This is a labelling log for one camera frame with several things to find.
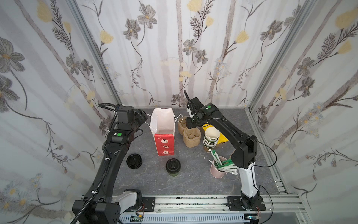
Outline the red white paper gift bag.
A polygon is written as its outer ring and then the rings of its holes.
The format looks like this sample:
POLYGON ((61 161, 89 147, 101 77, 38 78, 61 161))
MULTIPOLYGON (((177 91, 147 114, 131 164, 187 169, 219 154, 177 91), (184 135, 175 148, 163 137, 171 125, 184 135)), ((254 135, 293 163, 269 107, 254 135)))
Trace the red white paper gift bag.
POLYGON ((183 115, 175 116, 172 108, 155 108, 149 118, 148 127, 153 135, 158 156, 173 156, 175 124, 183 121, 183 115))

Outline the black plastic cup lid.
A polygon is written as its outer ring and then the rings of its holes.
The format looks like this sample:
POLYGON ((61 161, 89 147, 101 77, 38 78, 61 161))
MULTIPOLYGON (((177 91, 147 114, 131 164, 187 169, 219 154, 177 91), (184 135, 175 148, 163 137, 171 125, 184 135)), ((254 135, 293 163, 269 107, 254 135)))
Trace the black plastic cup lid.
POLYGON ((172 159, 169 159, 167 162, 166 162, 166 170, 167 169, 170 169, 170 170, 175 170, 175 169, 181 169, 181 163, 178 159, 175 159, 175 158, 172 158, 172 159))

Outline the green paper coffee cup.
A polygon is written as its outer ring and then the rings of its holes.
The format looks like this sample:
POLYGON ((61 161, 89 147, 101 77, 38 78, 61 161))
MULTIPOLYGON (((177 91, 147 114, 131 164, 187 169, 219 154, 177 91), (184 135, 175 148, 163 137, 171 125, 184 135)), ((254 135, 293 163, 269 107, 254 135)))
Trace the green paper coffee cup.
POLYGON ((170 169, 167 169, 167 172, 169 173, 170 176, 177 176, 180 172, 179 169, 175 169, 175 170, 170 170, 170 169))

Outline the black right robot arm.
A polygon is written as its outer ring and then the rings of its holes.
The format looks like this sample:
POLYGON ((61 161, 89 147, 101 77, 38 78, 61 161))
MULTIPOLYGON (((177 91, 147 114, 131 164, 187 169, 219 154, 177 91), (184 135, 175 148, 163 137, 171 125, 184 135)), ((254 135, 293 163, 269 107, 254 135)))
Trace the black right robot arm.
POLYGON ((256 189, 254 164, 257 155, 257 138, 238 129, 233 123, 224 117, 218 107, 209 103, 202 104, 197 97, 190 99, 187 92, 184 94, 188 100, 186 127, 197 128, 210 124, 223 134, 234 147, 231 160, 239 168, 241 179, 241 196, 253 199, 260 196, 256 189))

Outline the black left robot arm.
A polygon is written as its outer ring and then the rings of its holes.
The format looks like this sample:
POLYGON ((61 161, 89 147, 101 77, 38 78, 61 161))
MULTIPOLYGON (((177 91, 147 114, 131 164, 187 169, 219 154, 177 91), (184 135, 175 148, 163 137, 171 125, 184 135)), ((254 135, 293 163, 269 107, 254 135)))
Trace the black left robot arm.
POLYGON ((122 161, 135 133, 148 120, 145 111, 122 104, 100 103, 100 108, 114 112, 109 133, 102 145, 103 159, 87 193, 72 206, 73 224, 117 224, 126 210, 142 210, 141 191, 127 189, 118 197, 113 189, 122 161))

